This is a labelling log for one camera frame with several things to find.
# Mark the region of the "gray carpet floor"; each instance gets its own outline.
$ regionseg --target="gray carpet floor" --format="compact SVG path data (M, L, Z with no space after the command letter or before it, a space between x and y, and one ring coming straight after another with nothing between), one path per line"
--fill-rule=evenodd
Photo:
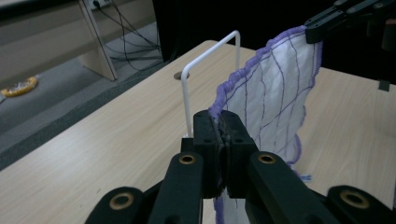
M0 170L166 65L156 23L137 32L106 44L117 80L110 81L73 59L35 74L38 84L32 91L0 104Z

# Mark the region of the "white wire rack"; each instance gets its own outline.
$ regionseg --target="white wire rack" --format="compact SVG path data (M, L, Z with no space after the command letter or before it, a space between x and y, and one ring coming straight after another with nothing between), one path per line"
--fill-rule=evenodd
M186 114L186 123L187 123L187 135L185 137L192 137L192 125L191 125L191 114L190 114L190 96L189 96L189 88L187 84L187 74L190 72L190 70L198 63L200 63L204 58L206 58L208 55L216 51L218 48L220 48L222 45L226 44L229 42L231 39L235 38L235 70L239 69L239 54L240 54L240 48L241 48L241 35L239 34L238 31L232 31L229 35L225 36L222 38L216 45L214 45L212 48L208 49L205 51L203 54L192 60L190 63L188 63L182 73L181 73L181 86L183 89L183 99L184 99L184 110Z

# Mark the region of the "white power plug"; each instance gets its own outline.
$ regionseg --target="white power plug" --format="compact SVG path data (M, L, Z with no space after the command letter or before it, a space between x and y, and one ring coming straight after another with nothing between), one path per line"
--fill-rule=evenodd
M89 0L91 10L97 9L95 4L93 3L94 1L98 2L100 7L106 7L111 3L111 0Z

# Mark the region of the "white towel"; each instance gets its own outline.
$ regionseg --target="white towel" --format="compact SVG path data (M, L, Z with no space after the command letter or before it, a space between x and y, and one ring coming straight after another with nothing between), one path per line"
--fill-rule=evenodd
M217 119L223 109L236 113L259 150L274 152L293 165L302 153L297 131L321 65L321 50L321 42L306 43L304 26L269 40L219 85L210 115ZM248 223L245 201L230 199L227 192L215 200L215 209L218 224Z

